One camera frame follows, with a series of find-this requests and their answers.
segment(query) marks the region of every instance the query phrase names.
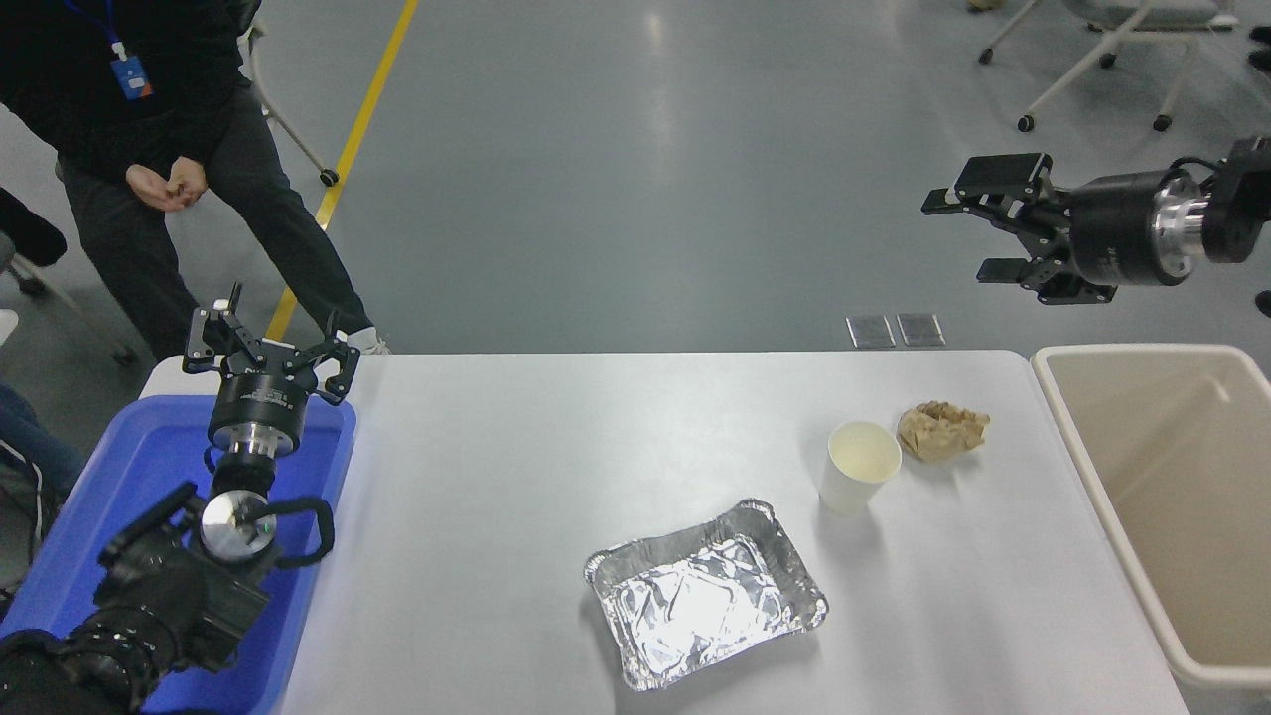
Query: gray floor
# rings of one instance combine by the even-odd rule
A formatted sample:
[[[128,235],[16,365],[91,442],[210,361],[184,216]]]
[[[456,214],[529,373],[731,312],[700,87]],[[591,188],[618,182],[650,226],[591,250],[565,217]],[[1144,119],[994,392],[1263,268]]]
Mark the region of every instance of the gray floor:
[[[1075,185],[1219,157],[1271,128],[1271,79],[1244,65],[1242,29],[1201,38],[1166,133],[1150,122],[1179,51],[1154,46],[1127,47],[1019,133],[1022,109],[1097,42],[1051,3],[977,65],[1021,4],[425,0],[329,230],[400,352],[843,349],[845,315],[928,311],[955,348],[1223,342],[1271,372],[1271,321],[1252,304],[1271,287],[1267,246],[1174,288],[1046,307],[975,282],[984,258],[1023,255],[1010,235],[919,212],[976,154],[1047,151]],[[269,93],[330,163],[400,8],[266,4]],[[1237,10],[1271,22],[1263,0]],[[0,136],[0,184],[74,236],[52,152],[8,114]],[[280,149],[316,208],[316,174]],[[263,330],[282,283],[245,226],[214,198],[170,224],[193,288],[211,298],[244,279],[243,315]],[[78,248],[50,273],[141,345]],[[92,450],[149,366],[117,367],[13,281],[0,306],[22,315],[0,376]],[[297,315],[289,338],[316,334]]]

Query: hand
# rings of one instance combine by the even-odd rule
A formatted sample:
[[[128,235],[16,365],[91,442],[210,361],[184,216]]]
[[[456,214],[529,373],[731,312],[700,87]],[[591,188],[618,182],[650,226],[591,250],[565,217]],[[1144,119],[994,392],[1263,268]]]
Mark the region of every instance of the hand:
[[[203,165],[184,156],[177,159],[168,178],[168,193],[175,196],[182,204],[191,206],[205,190],[207,175],[203,174]]]
[[[151,208],[180,211],[186,207],[186,203],[180,198],[168,192],[168,182],[153,169],[141,164],[132,164],[128,166],[125,178],[127,178],[128,188],[132,189],[132,193],[136,193],[137,198]]]

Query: lanyard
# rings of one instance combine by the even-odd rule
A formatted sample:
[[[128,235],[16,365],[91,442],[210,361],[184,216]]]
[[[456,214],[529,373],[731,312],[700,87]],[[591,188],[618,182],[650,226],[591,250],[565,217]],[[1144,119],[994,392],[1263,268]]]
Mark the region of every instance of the lanyard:
[[[119,39],[119,33],[114,32],[114,0],[105,0],[104,23],[99,18],[88,14],[83,8],[76,5],[72,0],[62,0],[62,5],[66,5],[67,10],[80,15],[85,20],[102,28],[102,32],[105,33],[105,38],[111,41],[111,50],[114,50],[114,53],[118,55],[121,60],[128,58],[128,53],[123,48],[123,41]]]

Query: black jacket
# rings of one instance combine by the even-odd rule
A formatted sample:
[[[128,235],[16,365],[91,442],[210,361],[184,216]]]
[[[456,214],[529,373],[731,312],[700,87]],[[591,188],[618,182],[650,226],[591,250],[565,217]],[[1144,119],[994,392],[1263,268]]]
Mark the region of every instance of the black jacket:
[[[154,88],[130,102],[105,33],[62,0],[0,0],[0,103],[61,157],[122,183],[131,164],[168,175],[206,163],[229,122],[241,57],[224,0],[113,0],[114,28]],[[105,0],[76,0],[105,20]]]

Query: robotic arm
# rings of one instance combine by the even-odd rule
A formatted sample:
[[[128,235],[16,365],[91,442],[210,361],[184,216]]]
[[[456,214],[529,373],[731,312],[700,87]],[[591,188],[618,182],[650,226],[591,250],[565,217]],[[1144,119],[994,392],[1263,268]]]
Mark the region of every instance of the robotic arm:
[[[210,498],[186,483],[119,532],[98,556],[107,569],[93,596],[98,611],[66,639],[19,631],[0,641],[0,714],[137,712],[170,672],[230,667],[269,602],[264,577],[330,551],[327,502],[271,504],[268,494],[276,461],[300,447],[309,396],[342,403],[358,351],[330,325],[306,349],[257,339],[234,314],[239,292],[235,284],[228,300],[194,311],[183,363],[187,373],[221,376],[207,438],[224,456],[208,461]],[[314,371],[327,361],[339,372],[319,387]],[[314,514],[322,544],[285,555],[275,544],[277,519],[300,513]]]
[[[1183,169],[1211,173],[1196,182]],[[1046,154],[974,156],[923,213],[971,213],[1012,232],[1030,258],[989,258],[980,282],[1018,283],[1047,305],[1107,302],[1120,283],[1178,284],[1195,260],[1239,263],[1271,220],[1271,138],[1237,141],[1218,163],[1191,156],[1168,169],[1050,182]],[[1271,291],[1257,298],[1271,315]]]

